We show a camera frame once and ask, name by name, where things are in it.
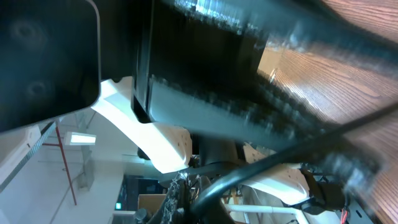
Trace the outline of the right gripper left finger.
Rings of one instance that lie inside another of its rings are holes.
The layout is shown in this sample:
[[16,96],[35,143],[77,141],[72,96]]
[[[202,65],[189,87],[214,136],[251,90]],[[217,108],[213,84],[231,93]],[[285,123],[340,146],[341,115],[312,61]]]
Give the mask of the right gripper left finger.
[[161,207],[150,219],[150,224],[182,224],[190,206],[190,180],[186,172],[172,179]]

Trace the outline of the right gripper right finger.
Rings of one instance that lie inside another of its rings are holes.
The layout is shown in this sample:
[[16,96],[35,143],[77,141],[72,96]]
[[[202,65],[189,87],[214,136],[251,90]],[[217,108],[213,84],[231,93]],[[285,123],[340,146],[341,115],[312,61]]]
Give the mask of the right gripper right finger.
[[[201,194],[206,188],[211,185],[208,177],[201,176],[199,179]],[[235,224],[234,220],[230,217],[221,201],[216,201],[206,207],[208,210],[199,219],[200,224]]]

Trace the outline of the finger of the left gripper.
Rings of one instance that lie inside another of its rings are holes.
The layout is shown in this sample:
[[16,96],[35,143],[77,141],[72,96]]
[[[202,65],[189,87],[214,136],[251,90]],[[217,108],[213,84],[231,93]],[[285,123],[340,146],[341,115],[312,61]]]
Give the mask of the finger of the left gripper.
[[355,146],[340,133],[332,133],[329,126],[274,85],[262,91],[260,102],[255,103],[152,77],[149,116],[194,133],[250,141],[275,151],[274,156],[256,166],[257,174],[301,156],[320,161],[342,147],[365,151],[378,158],[383,168],[380,156]]

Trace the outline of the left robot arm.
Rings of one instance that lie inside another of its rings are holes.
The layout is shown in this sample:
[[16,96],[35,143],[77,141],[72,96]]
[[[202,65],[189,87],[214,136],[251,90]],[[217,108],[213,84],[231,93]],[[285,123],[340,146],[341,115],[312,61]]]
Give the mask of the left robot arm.
[[128,111],[141,125],[176,125],[250,141],[275,155],[212,185],[224,189],[283,162],[309,162],[369,186],[383,159],[346,134],[379,113],[322,121],[266,80],[267,45],[376,67],[394,51],[320,1],[2,1],[1,131],[94,105],[100,83],[131,77]]

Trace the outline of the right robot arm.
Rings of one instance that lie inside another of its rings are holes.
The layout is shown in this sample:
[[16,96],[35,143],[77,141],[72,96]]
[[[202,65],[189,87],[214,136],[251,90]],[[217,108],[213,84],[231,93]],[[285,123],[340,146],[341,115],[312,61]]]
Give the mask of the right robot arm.
[[[159,183],[170,185],[177,173],[190,179],[218,179],[231,170],[265,158],[251,145],[220,139],[181,140],[154,149],[150,160],[161,172]],[[371,186],[381,170],[379,159],[355,147],[342,147],[320,161],[305,156],[285,162],[242,182],[277,197],[284,206],[309,214],[317,222],[348,221],[349,206],[357,206],[348,190]]]

